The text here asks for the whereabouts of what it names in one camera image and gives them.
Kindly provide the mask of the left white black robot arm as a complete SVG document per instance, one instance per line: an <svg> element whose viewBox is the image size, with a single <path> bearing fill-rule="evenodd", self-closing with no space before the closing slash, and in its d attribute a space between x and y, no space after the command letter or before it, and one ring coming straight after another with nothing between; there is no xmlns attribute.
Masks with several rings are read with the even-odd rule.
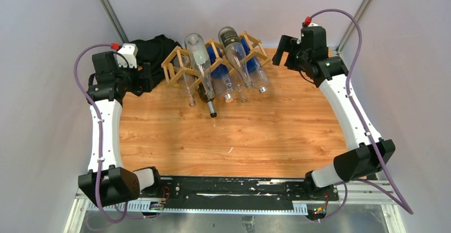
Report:
<svg viewBox="0 0 451 233"><path fill-rule="evenodd" d="M136 200L141 193L158 197L163 183L156 167L129 171L120 154L120 117L126 93L141 95L145 72L125 55L109 51L92 56L95 72L82 89L93 121L92 150L88 172L78 177L78 186L97 206Z"/></svg>

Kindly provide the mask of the clear bottle black label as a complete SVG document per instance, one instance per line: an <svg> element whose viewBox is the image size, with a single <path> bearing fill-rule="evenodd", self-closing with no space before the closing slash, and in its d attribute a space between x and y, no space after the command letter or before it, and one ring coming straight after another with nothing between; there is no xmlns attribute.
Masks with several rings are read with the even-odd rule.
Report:
<svg viewBox="0 0 451 233"><path fill-rule="evenodd" d="M228 62L235 69L244 86L248 89L252 88L253 83L247 69L247 61L245 60L246 53L235 29L230 26L223 27L218 32L218 39Z"/></svg>

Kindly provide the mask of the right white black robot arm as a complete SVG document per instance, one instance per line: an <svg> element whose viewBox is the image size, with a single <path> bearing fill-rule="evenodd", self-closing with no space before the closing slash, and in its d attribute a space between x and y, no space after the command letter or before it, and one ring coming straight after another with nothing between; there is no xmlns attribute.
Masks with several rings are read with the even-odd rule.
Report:
<svg viewBox="0 0 451 233"><path fill-rule="evenodd" d="M282 35L272 58L279 65L305 72L328 100L345 137L347 152L333 162L305 175L304 194L318 199L339 182L348 182L382 171L396 149L371 124L348 80L349 71L340 56L329 56L326 30L321 26L303 27L300 37Z"/></svg>

